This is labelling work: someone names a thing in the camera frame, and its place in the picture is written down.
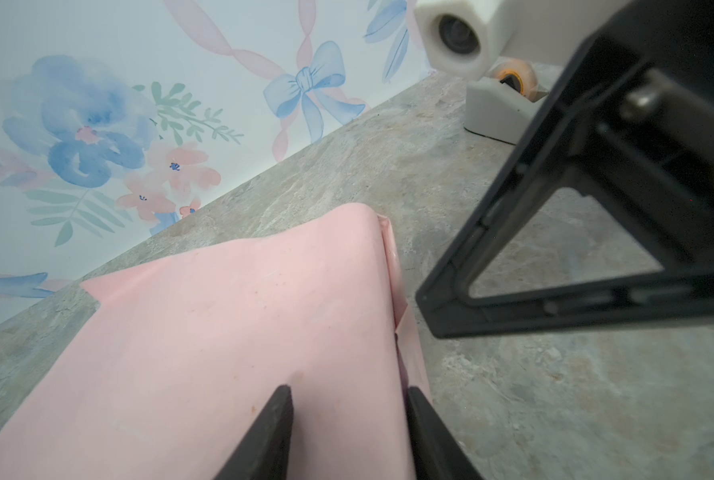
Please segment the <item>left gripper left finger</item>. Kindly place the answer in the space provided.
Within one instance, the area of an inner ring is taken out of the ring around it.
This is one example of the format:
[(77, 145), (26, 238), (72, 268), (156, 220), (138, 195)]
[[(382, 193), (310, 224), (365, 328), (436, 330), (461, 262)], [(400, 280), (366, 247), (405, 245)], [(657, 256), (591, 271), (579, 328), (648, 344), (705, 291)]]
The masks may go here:
[(278, 386), (215, 480), (285, 480), (294, 421), (289, 385)]

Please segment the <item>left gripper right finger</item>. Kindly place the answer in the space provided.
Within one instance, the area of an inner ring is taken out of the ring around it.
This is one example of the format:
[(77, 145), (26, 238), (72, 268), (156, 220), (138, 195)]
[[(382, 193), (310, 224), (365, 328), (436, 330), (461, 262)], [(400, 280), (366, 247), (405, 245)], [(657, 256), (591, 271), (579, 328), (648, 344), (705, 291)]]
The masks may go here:
[(406, 393), (409, 439), (418, 480), (482, 480), (419, 387)]

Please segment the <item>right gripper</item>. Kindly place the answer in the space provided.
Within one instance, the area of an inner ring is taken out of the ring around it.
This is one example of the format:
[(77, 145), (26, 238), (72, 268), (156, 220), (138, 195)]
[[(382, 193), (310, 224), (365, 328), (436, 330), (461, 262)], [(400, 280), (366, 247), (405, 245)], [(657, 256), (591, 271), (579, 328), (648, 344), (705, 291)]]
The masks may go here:
[(596, 32), (622, 77), (596, 178), (622, 194), (714, 198), (714, 1), (633, 1)]

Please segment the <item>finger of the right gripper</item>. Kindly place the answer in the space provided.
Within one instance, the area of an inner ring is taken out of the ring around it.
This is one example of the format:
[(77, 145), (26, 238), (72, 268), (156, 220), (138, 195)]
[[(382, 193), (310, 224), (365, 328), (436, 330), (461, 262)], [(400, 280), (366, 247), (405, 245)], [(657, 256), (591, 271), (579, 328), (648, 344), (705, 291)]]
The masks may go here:
[(714, 198), (633, 197), (599, 182), (622, 84), (596, 39), (420, 287), (439, 338), (714, 322)]

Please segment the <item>purple wrapping paper sheet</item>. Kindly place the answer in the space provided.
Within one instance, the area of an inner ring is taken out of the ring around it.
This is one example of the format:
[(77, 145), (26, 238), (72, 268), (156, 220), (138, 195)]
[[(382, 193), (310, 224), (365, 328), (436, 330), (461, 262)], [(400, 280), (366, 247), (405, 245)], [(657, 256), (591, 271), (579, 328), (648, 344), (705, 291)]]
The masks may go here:
[(0, 479), (211, 479), (274, 390), (292, 479), (412, 479), (429, 387), (390, 221), (361, 203), (84, 283), (96, 313), (0, 431)]

